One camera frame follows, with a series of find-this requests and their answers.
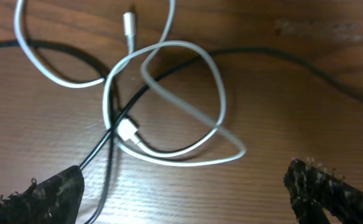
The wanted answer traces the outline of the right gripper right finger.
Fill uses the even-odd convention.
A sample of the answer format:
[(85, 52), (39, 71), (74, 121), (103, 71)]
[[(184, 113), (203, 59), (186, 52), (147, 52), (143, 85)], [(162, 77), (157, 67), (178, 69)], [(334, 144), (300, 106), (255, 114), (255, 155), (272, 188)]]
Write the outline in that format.
[(294, 159), (283, 183), (299, 224), (329, 223), (327, 210), (343, 224), (363, 223), (363, 191), (315, 167)]

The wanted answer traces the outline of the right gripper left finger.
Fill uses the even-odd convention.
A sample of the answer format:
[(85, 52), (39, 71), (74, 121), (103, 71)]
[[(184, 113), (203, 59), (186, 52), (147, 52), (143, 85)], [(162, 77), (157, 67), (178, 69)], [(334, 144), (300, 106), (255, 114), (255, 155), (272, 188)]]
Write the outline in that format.
[(74, 224), (84, 189), (78, 166), (70, 166), (41, 183), (33, 178), (24, 192), (0, 198), (0, 223)]

